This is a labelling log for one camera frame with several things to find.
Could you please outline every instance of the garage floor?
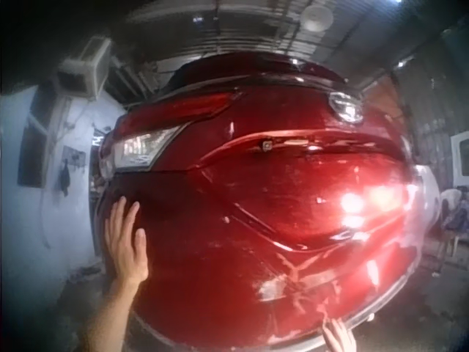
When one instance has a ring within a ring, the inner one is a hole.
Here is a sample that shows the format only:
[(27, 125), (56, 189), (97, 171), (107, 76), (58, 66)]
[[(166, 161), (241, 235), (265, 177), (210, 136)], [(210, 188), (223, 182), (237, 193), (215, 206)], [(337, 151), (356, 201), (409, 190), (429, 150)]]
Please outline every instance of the garage floor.
[[(469, 331), (469, 271), (448, 264), (441, 277), (433, 278), (432, 265), (433, 259), (424, 257), (405, 288), (372, 322), (354, 331), (360, 351), (450, 351)], [(41, 338), (30, 340), (32, 351), (72, 351), (83, 322), (101, 302), (104, 281), (93, 270), (70, 280), (56, 309), (36, 325), (35, 336)], [(146, 345), (138, 335), (130, 342), (129, 351), (147, 351), (136, 347)]]

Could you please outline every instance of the door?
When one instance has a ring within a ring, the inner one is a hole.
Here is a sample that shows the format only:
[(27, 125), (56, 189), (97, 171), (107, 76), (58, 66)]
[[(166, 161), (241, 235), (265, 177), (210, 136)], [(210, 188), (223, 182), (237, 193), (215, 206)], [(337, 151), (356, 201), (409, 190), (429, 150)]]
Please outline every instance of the door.
[(453, 187), (469, 186), (469, 131), (451, 137)]

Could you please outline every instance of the metal roof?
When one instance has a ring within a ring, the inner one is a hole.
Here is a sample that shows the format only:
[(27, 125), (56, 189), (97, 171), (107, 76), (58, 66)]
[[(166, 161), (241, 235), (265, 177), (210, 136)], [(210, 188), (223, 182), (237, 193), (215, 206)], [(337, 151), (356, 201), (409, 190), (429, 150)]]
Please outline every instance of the metal roof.
[[(301, 27), (311, 4), (332, 11), (326, 31)], [(173, 62), (171, 70), (187, 58), (273, 51), (320, 63), (363, 88), (456, 23), (462, 7), (457, 0), (163, 0), (131, 13), (112, 34), (121, 53)]]

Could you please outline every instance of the air conditioner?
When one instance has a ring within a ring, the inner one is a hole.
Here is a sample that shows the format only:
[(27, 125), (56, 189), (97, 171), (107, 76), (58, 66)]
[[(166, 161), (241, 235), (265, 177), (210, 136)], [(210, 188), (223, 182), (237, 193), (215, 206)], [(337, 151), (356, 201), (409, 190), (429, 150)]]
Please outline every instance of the air conditioner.
[(73, 97), (96, 100), (108, 78), (111, 41), (92, 37), (80, 45), (57, 70), (57, 91)]

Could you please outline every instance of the red car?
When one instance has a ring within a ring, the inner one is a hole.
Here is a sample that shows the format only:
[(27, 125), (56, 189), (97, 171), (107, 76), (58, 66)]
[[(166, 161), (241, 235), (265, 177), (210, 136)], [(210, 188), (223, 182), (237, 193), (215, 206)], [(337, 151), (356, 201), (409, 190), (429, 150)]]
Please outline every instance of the red car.
[(324, 317), (357, 326), (421, 257), (408, 143), (344, 79), (285, 55), (181, 67), (100, 149), (138, 200), (150, 278), (137, 320), (177, 350), (310, 351)]

